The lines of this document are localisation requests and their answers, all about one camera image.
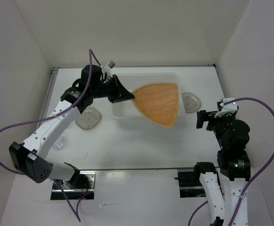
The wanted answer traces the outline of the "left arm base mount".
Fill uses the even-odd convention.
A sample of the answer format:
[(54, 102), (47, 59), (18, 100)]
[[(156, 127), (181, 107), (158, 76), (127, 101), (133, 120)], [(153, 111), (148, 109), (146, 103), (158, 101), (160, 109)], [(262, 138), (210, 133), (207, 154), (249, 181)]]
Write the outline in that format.
[(58, 180), (57, 183), (54, 182), (51, 189), (50, 200), (65, 200), (61, 188), (69, 200), (93, 200), (96, 171), (83, 170), (81, 171), (81, 177), (82, 181), (74, 186), (62, 180)]

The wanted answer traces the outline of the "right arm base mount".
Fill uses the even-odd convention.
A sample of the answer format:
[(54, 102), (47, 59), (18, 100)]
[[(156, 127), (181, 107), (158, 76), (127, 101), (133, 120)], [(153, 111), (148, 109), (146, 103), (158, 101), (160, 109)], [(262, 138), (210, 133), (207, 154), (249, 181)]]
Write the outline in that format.
[(177, 170), (177, 176), (174, 179), (178, 181), (180, 198), (206, 197), (205, 189), (200, 182), (200, 173), (206, 174), (206, 172), (216, 174), (217, 179), (214, 182), (217, 183), (218, 188), (222, 191), (214, 164), (199, 162), (193, 168)]

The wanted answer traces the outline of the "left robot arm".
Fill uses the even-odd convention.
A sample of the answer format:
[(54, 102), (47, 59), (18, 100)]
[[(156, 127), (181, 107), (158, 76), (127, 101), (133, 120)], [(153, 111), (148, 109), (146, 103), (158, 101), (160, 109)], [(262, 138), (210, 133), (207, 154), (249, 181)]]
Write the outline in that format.
[(104, 66), (87, 65), (70, 88), (60, 97), (54, 111), (38, 129), (22, 143), (13, 142), (9, 152), (13, 165), (36, 183), (46, 179), (62, 180), (69, 188), (87, 181), (80, 170), (69, 163), (52, 163), (46, 157), (68, 126), (75, 121), (95, 98), (108, 98), (114, 104), (134, 99), (112, 72), (113, 61)]

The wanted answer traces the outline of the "woven bamboo fan tray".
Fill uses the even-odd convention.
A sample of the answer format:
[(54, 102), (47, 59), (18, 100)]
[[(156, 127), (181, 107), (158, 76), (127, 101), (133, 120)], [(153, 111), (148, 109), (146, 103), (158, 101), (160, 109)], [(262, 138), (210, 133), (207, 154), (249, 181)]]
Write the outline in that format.
[(157, 82), (132, 91), (135, 108), (152, 122), (170, 128), (177, 119), (179, 107), (178, 84)]

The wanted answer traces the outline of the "translucent white plastic bin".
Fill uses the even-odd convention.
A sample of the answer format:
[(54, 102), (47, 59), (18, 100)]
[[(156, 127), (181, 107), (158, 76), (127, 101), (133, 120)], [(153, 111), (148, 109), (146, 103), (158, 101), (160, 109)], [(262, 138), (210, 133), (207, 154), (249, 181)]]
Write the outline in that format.
[[(136, 89), (151, 83), (172, 83), (177, 85), (178, 112), (175, 122), (183, 118), (185, 111), (181, 97), (179, 76), (175, 73), (120, 73), (118, 78), (122, 85), (131, 93)], [(156, 123), (149, 120), (134, 106), (132, 100), (110, 105), (110, 116), (118, 123), (127, 127), (155, 126)]]

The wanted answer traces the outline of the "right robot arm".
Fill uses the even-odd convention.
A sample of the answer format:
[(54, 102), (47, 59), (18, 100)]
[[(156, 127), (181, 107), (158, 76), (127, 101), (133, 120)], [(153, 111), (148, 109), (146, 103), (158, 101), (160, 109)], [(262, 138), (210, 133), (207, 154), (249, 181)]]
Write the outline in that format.
[(217, 153), (219, 170), (211, 162), (198, 162), (194, 166), (193, 181), (202, 185), (211, 212), (212, 226), (247, 226), (250, 160), (245, 151), (250, 140), (249, 126), (236, 119), (234, 113), (215, 117), (216, 112), (197, 112), (198, 129), (207, 122), (220, 150)]

